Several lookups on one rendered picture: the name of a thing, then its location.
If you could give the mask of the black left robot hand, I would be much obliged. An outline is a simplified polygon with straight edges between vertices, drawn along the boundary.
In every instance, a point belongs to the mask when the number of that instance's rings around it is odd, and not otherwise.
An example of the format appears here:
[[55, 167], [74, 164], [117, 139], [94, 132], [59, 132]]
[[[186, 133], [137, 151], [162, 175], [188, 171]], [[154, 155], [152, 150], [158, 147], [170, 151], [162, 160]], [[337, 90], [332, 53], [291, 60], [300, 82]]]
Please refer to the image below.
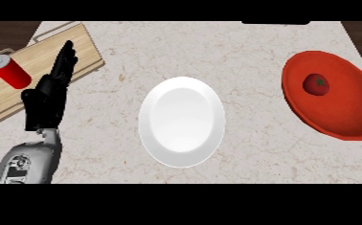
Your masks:
[[77, 62], [74, 42], [68, 40], [57, 53], [50, 73], [41, 76], [32, 89], [25, 89], [21, 92], [26, 131], [57, 128], [60, 124]]

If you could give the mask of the white bowl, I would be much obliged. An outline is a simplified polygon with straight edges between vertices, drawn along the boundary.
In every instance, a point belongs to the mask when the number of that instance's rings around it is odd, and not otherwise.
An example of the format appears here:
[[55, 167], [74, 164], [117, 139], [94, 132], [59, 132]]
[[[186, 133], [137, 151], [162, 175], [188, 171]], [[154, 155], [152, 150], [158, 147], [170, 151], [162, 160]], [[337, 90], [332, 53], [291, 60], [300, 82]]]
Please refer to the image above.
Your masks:
[[149, 91], [139, 111], [148, 154], [165, 166], [189, 168], [214, 154], [226, 116], [217, 93], [199, 79], [176, 77]]

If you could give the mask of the red tomato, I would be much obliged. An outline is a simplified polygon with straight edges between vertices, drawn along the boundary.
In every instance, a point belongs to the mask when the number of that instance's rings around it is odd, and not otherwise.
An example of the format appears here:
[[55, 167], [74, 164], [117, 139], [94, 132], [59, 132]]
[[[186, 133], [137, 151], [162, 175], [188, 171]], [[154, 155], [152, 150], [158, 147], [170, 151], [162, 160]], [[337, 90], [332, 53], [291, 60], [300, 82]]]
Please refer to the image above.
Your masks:
[[309, 74], [303, 81], [303, 89], [313, 96], [323, 96], [329, 92], [329, 83], [320, 74]]

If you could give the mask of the red plate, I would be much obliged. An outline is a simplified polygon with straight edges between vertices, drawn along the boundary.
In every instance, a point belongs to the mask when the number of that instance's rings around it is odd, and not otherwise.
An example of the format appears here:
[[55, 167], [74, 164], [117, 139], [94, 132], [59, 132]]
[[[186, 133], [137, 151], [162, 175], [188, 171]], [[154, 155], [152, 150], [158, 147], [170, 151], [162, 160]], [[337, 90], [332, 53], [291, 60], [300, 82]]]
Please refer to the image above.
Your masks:
[[[303, 89], [309, 74], [328, 80], [323, 96]], [[281, 88], [294, 114], [316, 131], [344, 141], [362, 141], [362, 70], [346, 59], [322, 51], [295, 54], [282, 68]]]

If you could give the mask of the red can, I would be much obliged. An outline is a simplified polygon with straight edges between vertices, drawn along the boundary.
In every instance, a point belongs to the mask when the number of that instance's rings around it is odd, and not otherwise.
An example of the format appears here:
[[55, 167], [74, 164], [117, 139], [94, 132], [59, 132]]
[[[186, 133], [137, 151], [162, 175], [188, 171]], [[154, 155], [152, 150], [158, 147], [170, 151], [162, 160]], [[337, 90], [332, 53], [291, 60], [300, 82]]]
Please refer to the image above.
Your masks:
[[25, 88], [31, 83], [31, 77], [15, 60], [7, 55], [0, 55], [0, 79], [15, 89]]

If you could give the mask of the wooden cutting board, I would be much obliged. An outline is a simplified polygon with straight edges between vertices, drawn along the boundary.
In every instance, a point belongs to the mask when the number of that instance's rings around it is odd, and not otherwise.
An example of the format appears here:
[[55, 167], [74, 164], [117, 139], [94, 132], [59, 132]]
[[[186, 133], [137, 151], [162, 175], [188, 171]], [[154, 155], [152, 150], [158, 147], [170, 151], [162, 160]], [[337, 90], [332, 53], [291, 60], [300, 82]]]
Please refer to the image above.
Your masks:
[[[29, 88], [37, 85], [43, 74], [50, 72], [57, 52], [66, 40], [74, 42], [74, 50], [78, 57], [71, 81], [83, 78], [105, 65], [105, 60], [96, 49], [83, 23], [74, 25], [62, 32], [57, 32], [46, 39], [41, 39], [41, 36], [49, 33], [50, 31], [37, 35], [34, 37], [34, 44], [10, 54], [10, 58], [16, 61], [32, 78]], [[0, 79], [0, 122], [23, 109], [19, 94], [21, 90], [15, 89], [6, 81]]]

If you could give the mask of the black appliance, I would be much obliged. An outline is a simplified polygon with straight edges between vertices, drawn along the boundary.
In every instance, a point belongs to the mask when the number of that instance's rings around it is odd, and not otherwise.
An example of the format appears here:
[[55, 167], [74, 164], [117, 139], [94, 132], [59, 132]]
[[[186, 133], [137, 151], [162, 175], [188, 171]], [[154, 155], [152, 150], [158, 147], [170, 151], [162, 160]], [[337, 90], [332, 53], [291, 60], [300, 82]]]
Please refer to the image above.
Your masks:
[[307, 25], [310, 21], [242, 21], [247, 25]]

